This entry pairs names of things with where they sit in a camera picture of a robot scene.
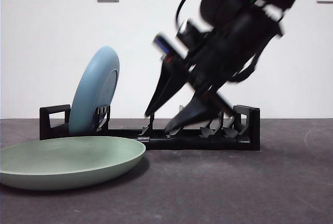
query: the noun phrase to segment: dark gray tabletop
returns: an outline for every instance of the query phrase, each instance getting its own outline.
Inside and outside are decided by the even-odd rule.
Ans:
[[[2,147],[38,137],[38,120],[1,120]],[[261,148],[147,151],[129,173],[76,190],[0,186],[1,224],[333,223],[333,120],[262,120]]]

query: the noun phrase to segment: green plate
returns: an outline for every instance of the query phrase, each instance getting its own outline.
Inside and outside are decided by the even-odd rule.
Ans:
[[[64,190],[101,183],[132,169],[146,147],[120,137],[68,137],[0,150],[0,182],[28,190]]]

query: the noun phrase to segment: blue plate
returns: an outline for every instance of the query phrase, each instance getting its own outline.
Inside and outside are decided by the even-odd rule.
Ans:
[[[85,69],[73,99],[69,133],[83,135],[94,127],[96,108],[111,104],[119,76],[119,58],[109,46],[102,47]],[[105,115],[100,116],[100,123]]]

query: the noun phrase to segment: plate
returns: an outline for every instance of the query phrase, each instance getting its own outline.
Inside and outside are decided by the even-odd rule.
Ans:
[[[146,147],[120,137],[69,137],[0,150],[0,182],[28,190],[64,190],[108,181],[132,169]]]
[[[109,46],[102,47],[89,62],[76,89],[69,117],[69,133],[72,136],[92,132],[96,108],[111,104],[118,76],[119,58],[116,52]]]

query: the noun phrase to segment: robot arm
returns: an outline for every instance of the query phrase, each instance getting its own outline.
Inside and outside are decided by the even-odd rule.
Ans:
[[[182,0],[177,15],[185,0]],[[213,119],[232,108],[218,95],[226,82],[241,82],[255,69],[258,58],[275,36],[282,36],[279,22],[266,15],[264,6],[273,4],[283,11],[295,0],[202,0],[200,13],[213,26],[201,33],[191,22],[183,24],[178,39],[188,48],[181,57],[162,35],[154,43],[164,53],[161,76],[145,115],[149,116],[166,103],[185,83],[195,93],[190,103],[166,126],[169,133],[185,125]],[[252,58],[252,63],[244,65]]]

